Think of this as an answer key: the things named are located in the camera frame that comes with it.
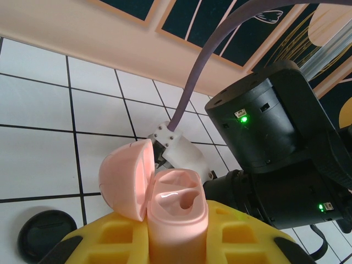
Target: pink oval case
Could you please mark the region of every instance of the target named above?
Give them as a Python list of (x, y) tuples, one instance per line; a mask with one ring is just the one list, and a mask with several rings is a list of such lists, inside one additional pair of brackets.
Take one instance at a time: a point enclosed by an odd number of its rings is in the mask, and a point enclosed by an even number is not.
[(168, 169), (155, 175), (153, 146), (146, 139), (107, 156), (99, 184), (115, 212), (136, 221), (147, 214), (153, 263), (163, 263), (170, 256), (177, 263), (204, 263), (208, 205), (196, 172)]

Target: yellow foam tray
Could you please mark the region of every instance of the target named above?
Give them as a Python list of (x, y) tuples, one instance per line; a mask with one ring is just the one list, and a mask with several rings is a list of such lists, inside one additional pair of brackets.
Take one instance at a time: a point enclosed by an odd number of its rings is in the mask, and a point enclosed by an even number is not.
[[(207, 201), (206, 264), (289, 264), (274, 242), (289, 235), (215, 201)], [(83, 240), (66, 264), (149, 264), (146, 219), (137, 222), (108, 214), (68, 234)]]

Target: black wire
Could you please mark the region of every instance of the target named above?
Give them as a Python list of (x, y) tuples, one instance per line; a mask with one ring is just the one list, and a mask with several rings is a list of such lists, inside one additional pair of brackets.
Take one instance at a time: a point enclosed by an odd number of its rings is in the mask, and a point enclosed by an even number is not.
[(326, 251), (328, 251), (329, 244), (326, 241), (324, 234), (319, 230), (319, 228), (316, 227), (315, 224), (311, 224), (309, 227), (314, 231), (314, 233), (323, 239), (323, 244), (321, 247), (314, 253), (310, 254), (314, 260), (319, 260), (325, 255)]

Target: open hinged lid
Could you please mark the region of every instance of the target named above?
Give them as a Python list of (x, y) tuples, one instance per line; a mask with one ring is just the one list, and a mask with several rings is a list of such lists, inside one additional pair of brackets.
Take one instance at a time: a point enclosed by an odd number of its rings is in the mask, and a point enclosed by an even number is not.
[(154, 181), (150, 139), (118, 148), (100, 166), (99, 186), (105, 202), (122, 216), (143, 221)]

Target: white floor tile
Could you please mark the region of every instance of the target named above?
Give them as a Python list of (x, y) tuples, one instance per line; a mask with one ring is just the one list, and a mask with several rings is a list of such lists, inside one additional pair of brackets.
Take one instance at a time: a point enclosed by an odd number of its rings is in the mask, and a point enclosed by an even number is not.
[(162, 101), (152, 80), (116, 71), (125, 98), (162, 106)]
[[(334, 221), (334, 224), (335, 224), (335, 227), (340, 230), (339, 226), (337, 225), (337, 223)], [(344, 234), (342, 231), (341, 231), (342, 235), (347, 239), (347, 241), (349, 242), (349, 244), (352, 245), (352, 232), (349, 233), (349, 234)]]
[(12, 40), (3, 41), (0, 73), (68, 85), (64, 55)]
[(136, 135), (141, 138), (148, 137), (158, 125), (170, 120), (164, 107), (128, 100), (126, 104)]
[(214, 141), (215, 144), (220, 144), (220, 145), (226, 145), (225, 141), (222, 139), (220, 136), (220, 133), (214, 126), (213, 122), (210, 120), (210, 117), (207, 115), (199, 115), (199, 117), (202, 119), (202, 122), (207, 129), (210, 137)]
[(307, 251), (305, 250), (303, 244), (301, 243), (301, 241), (299, 240), (298, 236), (295, 234), (295, 232), (293, 231), (292, 228), (290, 228), (290, 229), (283, 229), (283, 230), (280, 230), (280, 231), (282, 231), (282, 232), (288, 234), (290, 237), (292, 237), (292, 238), (296, 241), (296, 243), (297, 243), (298, 245), (300, 245), (300, 247), (301, 247), (305, 252), (307, 252)]
[(72, 130), (68, 88), (0, 75), (0, 123)]
[(133, 136), (123, 99), (72, 90), (76, 131)]
[(79, 193), (72, 133), (0, 127), (0, 199)]
[(114, 69), (70, 57), (68, 61), (71, 87), (121, 96)]
[(336, 255), (343, 260), (352, 253), (352, 247), (346, 239), (341, 235), (339, 230), (332, 222), (317, 224), (317, 227), (324, 234), (330, 247), (335, 251)]
[(207, 114), (204, 109), (206, 103), (209, 102), (209, 97), (207, 95), (199, 92), (193, 92), (191, 96), (191, 102), (197, 113)]
[(113, 150), (135, 140), (126, 137), (77, 134), (77, 142), (83, 192), (96, 193), (100, 192), (98, 174), (104, 158)]
[[(158, 88), (160, 96), (166, 107), (176, 108), (180, 101), (183, 89), (163, 82), (155, 81), (155, 85)], [(195, 112), (191, 103), (188, 103), (186, 107), (187, 111)]]
[[(174, 109), (168, 108), (167, 111), (171, 117), (175, 113)], [(189, 141), (212, 143), (207, 131), (196, 113), (185, 112), (177, 128), (183, 131), (184, 137)]]
[(81, 202), (78, 197), (25, 202), (0, 203), (0, 255), (1, 263), (24, 264), (17, 251), (17, 237), (22, 226), (32, 216), (46, 210), (61, 210), (83, 226)]
[(238, 164), (237, 160), (235, 157), (232, 155), (230, 149), (227, 146), (216, 146), (218, 151), (220, 152), (220, 155), (224, 159), (227, 167), (229, 168), (230, 171), (233, 171), (235, 169), (241, 170), (241, 166)]
[(101, 195), (84, 197), (84, 205), (86, 208), (87, 224), (113, 212)]
[(228, 170), (216, 151), (214, 145), (194, 144), (204, 155), (210, 170), (215, 171), (217, 177), (225, 176)]
[[(294, 230), (296, 231), (297, 235), (301, 239), (302, 243), (306, 247), (309, 254), (318, 250), (322, 244), (322, 239), (313, 232), (310, 227), (295, 227)], [(339, 259), (336, 257), (335, 253), (332, 249), (328, 248), (328, 251), (325, 253), (324, 257), (320, 260), (316, 261), (318, 264), (338, 264), (340, 263)]]

